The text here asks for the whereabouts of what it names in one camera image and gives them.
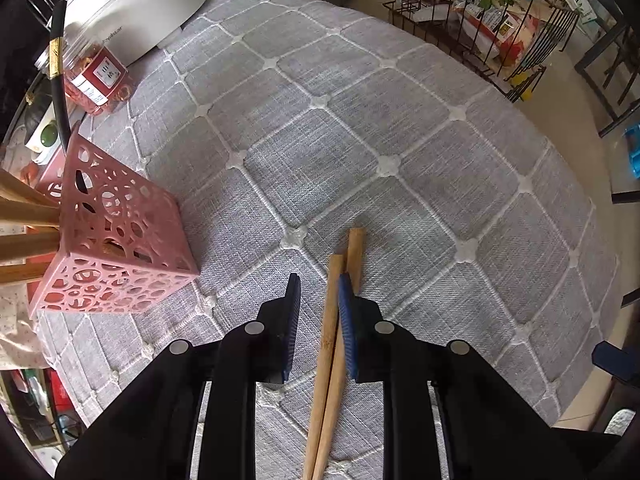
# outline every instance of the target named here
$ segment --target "red label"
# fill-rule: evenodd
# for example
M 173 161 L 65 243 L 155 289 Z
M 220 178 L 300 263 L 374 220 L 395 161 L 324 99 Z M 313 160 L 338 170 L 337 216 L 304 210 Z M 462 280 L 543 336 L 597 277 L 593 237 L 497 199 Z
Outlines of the red label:
M 102 47 L 91 64 L 82 71 L 84 78 L 107 98 L 113 94 L 126 73 L 127 69 L 106 47 Z

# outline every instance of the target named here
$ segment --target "chopstick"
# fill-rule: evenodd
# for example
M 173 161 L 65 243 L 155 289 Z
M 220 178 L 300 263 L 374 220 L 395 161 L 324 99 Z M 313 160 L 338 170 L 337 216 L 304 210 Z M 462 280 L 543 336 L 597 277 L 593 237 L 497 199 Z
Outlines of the chopstick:
M 57 207 L 58 204 L 33 187 L 15 178 L 11 173 L 0 170 L 0 196 L 7 200 L 15 200 L 25 204 Z
M 0 266 L 0 285 L 37 282 L 49 268 L 49 262 Z
M 306 438 L 305 465 L 303 480 L 311 480 L 318 455 L 318 444 L 324 419 L 324 406 L 329 388 L 331 363 L 334 357 L 335 336 L 338 325 L 338 279 L 344 268 L 344 256 L 332 254 L 329 256 L 329 271 L 326 280 L 326 299 L 324 300 L 324 315 L 320 332 L 320 351 L 318 352 L 318 371 L 314 383 L 314 400 L 311 405 L 309 432 Z
M 364 252 L 364 239 L 366 231 L 364 227 L 349 229 L 349 245 L 347 248 L 347 272 L 351 279 L 353 293 L 360 291 L 360 279 L 362 277 L 362 254 Z M 340 403 L 342 401 L 342 391 L 347 380 L 346 362 L 344 361 L 344 340 L 342 339 L 342 329 L 338 323 L 338 333 L 335 340 L 334 360 L 331 368 L 331 378 L 329 379 L 329 390 L 326 396 L 324 417 L 322 419 L 322 430 L 318 445 L 318 455 L 314 465 L 312 480 L 321 480 L 324 475 L 329 453 L 331 452 L 331 442 L 334 437 L 335 424 L 340 413 Z
M 59 227 L 60 209 L 0 198 L 0 224 Z
M 59 231 L 0 236 L 0 262 L 55 253 L 59 246 Z

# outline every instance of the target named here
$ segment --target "pink plastic basket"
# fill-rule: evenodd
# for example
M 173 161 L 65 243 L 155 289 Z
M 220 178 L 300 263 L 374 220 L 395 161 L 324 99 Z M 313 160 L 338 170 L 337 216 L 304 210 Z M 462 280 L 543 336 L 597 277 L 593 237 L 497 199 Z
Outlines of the pink plastic basket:
M 42 192 L 61 201 L 60 249 L 31 299 L 32 317 L 41 308 L 143 312 L 198 276 L 178 208 L 164 189 L 77 134 L 62 190 L 51 170 Z M 88 194 L 76 187 L 77 171 Z

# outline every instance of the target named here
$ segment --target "metal screw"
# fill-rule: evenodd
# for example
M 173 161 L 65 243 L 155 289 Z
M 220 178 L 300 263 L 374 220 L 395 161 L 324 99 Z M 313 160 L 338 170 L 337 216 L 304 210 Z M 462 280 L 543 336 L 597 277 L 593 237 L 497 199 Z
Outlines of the metal screw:
M 249 335 L 258 335 L 264 330 L 264 325 L 260 321 L 252 321 L 244 326 L 244 331 Z
M 451 348 L 451 351 L 454 354 L 466 355 L 469 353 L 469 345 L 464 341 L 460 341 L 460 340 L 452 341 L 449 347 Z
M 169 345 L 169 352 L 174 355 L 184 354 L 189 349 L 189 343 L 184 339 L 178 339 Z
M 388 321 L 379 321 L 374 328 L 379 334 L 391 334 L 396 329 L 394 324 Z

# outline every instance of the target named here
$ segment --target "table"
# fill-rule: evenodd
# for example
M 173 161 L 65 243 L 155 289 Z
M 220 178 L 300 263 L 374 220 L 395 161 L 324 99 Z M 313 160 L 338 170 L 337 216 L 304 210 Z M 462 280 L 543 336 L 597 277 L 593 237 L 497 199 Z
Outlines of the table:
M 297 272 L 292 376 L 257 385 L 255 441 L 259 478 L 298 478 L 327 257 L 350 226 L 387 319 L 469 341 L 549 423 L 569 405 L 620 306 L 618 260 L 559 153 L 494 88 L 313 0 L 207 0 L 131 71 L 129 105 L 81 134 L 176 197 L 202 275 L 144 314 L 38 314 L 88 424 L 172 340 L 221 338 Z M 382 477 L 382 416 L 382 386 L 349 381 L 329 472 Z
M 616 19 L 616 25 L 607 31 L 607 33 L 584 54 L 582 59 L 575 65 L 575 70 L 585 79 L 612 119 L 607 126 L 598 132 L 601 137 L 604 137 L 628 120 L 628 118 L 640 108 L 640 99 L 634 100 L 622 114 L 618 115 L 607 101 L 602 90 L 589 76 L 586 69 L 616 41 L 627 27 L 631 26 L 633 30 L 638 30 L 640 13 L 638 12 L 638 0 L 599 0 L 599 2 L 603 4 L 607 11 Z

